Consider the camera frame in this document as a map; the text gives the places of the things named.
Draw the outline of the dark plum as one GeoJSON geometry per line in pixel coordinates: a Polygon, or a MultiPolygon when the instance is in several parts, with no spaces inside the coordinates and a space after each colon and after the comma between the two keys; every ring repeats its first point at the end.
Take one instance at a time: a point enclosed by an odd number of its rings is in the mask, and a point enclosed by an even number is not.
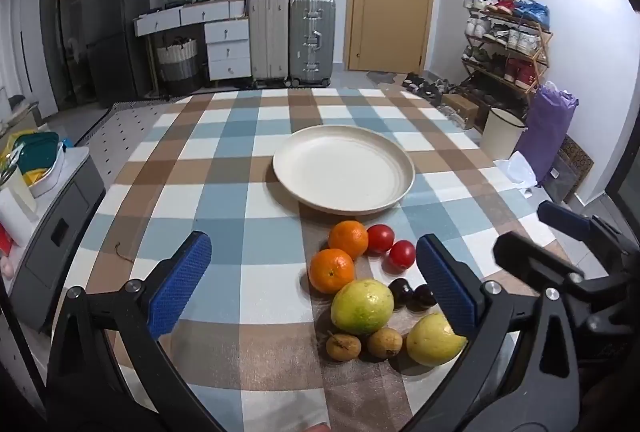
{"type": "Polygon", "coordinates": [[[436,305],[436,300],[432,290],[427,284],[417,286],[407,302],[407,308],[410,311],[427,311],[436,305]]]}
{"type": "Polygon", "coordinates": [[[388,288],[393,295],[395,310],[399,310],[412,299],[413,290],[406,278],[396,278],[388,288]]]}

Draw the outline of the red tomato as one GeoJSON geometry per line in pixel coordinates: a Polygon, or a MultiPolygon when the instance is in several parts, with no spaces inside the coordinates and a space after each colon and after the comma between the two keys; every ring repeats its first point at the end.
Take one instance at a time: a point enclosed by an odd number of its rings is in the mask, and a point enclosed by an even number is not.
{"type": "Polygon", "coordinates": [[[390,226],[375,224],[368,228],[368,253],[384,256],[395,243],[395,233],[390,226]]]}
{"type": "Polygon", "coordinates": [[[408,270],[416,262],[416,247],[411,241],[398,240],[390,248],[388,260],[396,270],[408,270]]]}

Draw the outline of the brown longan fruit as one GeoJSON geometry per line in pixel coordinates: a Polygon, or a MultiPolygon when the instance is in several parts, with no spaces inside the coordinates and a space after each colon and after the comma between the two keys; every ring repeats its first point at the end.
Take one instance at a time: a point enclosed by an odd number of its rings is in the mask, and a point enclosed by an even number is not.
{"type": "Polygon", "coordinates": [[[361,342],[350,334],[330,334],[326,340],[326,354],[334,362],[350,362],[359,356],[361,342]]]}
{"type": "Polygon", "coordinates": [[[382,328],[371,334],[367,348],[368,352],[379,360],[388,360],[399,354],[404,344],[402,335],[392,328],[382,328]]]}

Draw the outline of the large green yellow guava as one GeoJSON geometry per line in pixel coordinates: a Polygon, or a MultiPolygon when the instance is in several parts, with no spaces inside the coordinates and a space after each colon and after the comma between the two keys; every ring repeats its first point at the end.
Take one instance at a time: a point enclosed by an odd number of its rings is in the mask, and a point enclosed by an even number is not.
{"type": "Polygon", "coordinates": [[[373,334],[383,328],[395,307],[390,289],[373,278],[354,280],[334,296],[331,320],[348,334],[373,334]]]}

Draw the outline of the orange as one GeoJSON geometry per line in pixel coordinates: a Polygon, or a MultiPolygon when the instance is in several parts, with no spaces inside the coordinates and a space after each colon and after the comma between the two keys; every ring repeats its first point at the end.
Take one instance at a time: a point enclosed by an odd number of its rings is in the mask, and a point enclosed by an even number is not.
{"type": "Polygon", "coordinates": [[[332,249],[344,251],[356,260],[368,250],[369,234],[358,221],[342,221],[329,232],[328,245],[332,249]]]}
{"type": "Polygon", "coordinates": [[[334,294],[355,279],[355,265],[343,250],[327,248],[319,251],[308,265],[310,284],[319,292],[334,294]]]}

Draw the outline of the orange front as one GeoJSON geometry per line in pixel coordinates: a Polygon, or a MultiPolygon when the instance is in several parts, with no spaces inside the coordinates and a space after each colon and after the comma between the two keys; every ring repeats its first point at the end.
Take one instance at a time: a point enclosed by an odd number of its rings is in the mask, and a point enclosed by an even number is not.
{"type": "Polygon", "coordinates": [[[343,250],[327,248],[319,251],[308,265],[310,284],[319,292],[334,294],[355,279],[355,265],[343,250]]]}

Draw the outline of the white waste bin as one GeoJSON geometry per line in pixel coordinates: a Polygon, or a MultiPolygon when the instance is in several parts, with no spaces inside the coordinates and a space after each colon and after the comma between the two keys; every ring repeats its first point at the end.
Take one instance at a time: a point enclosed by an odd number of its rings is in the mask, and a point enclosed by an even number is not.
{"type": "Polygon", "coordinates": [[[514,114],[492,107],[480,139],[480,149],[492,161],[509,159],[526,130],[525,123],[514,114]]]}

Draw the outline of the checkered tablecloth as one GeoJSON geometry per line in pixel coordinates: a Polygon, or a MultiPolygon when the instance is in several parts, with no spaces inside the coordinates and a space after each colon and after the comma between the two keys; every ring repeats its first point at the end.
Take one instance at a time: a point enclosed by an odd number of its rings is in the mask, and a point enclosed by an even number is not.
{"type": "Polygon", "coordinates": [[[397,431],[445,368],[324,355],[330,301],[308,261],[336,219],[291,197],[272,157],[308,126],[358,126],[398,144],[416,170],[399,204],[364,224],[398,239],[433,233],[477,275],[515,230],[559,243],[475,143],[424,100],[381,90],[194,95],[168,106],[108,189],[79,245],[67,287],[112,291],[143,278],[194,230],[213,259],[163,347],[205,408],[230,431],[397,431]]]}

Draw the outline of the cardboard box on floor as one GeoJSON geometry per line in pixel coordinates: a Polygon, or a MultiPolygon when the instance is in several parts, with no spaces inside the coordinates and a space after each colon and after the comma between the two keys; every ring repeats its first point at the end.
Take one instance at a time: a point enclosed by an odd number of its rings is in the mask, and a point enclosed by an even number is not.
{"type": "Polygon", "coordinates": [[[444,94],[442,103],[450,107],[462,120],[462,126],[467,130],[474,126],[480,107],[460,94],[444,94]]]}

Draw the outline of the cream round plate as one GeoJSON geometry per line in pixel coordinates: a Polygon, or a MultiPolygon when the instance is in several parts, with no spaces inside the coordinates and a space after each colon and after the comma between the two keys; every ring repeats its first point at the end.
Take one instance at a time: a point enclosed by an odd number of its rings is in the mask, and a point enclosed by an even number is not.
{"type": "Polygon", "coordinates": [[[393,207],[412,189],[416,170],[392,140],[356,126],[310,126],[272,157],[274,174],[302,204],[339,215],[393,207]]]}

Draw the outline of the wooden shoe rack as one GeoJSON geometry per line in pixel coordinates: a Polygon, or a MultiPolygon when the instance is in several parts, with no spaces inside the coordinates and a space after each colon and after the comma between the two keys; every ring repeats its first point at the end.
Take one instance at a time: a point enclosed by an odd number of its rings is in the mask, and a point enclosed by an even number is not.
{"type": "Polygon", "coordinates": [[[550,8],[536,0],[463,0],[463,8],[465,71],[530,100],[550,67],[550,8]]]}

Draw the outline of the woven laundry basket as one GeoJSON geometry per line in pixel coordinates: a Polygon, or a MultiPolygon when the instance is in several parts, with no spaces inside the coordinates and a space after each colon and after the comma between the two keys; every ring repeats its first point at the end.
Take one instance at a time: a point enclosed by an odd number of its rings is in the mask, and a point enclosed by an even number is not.
{"type": "Polygon", "coordinates": [[[198,42],[178,36],[173,44],[158,46],[160,75],[173,96],[188,95],[198,89],[198,42]]]}

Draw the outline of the white drawer desk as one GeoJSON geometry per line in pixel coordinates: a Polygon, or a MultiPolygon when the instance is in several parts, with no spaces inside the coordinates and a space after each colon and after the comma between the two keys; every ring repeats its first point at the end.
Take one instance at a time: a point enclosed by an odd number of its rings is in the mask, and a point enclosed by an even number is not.
{"type": "Polygon", "coordinates": [[[198,66],[206,71],[208,80],[247,79],[252,75],[245,0],[199,2],[141,15],[134,20],[134,34],[148,42],[159,73],[156,48],[173,44],[182,36],[198,42],[198,66]]]}

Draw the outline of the silver suitcase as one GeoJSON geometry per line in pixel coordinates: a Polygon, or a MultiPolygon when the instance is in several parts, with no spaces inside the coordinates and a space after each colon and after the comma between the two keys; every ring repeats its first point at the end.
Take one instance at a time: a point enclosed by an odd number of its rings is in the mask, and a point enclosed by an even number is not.
{"type": "Polygon", "coordinates": [[[334,0],[291,0],[288,66],[293,88],[331,82],[335,36],[334,0]]]}

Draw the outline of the dark grey refrigerator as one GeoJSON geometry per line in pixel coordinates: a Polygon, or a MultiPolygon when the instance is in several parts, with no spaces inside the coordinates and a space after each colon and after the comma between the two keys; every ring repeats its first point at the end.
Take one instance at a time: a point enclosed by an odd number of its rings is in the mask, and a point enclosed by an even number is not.
{"type": "Polygon", "coordinates": [[[82,28],[96,97],[103,107],[141,100],[152,83],[145,43],[134,21],[150,0],[81,0],[82,28]]]}

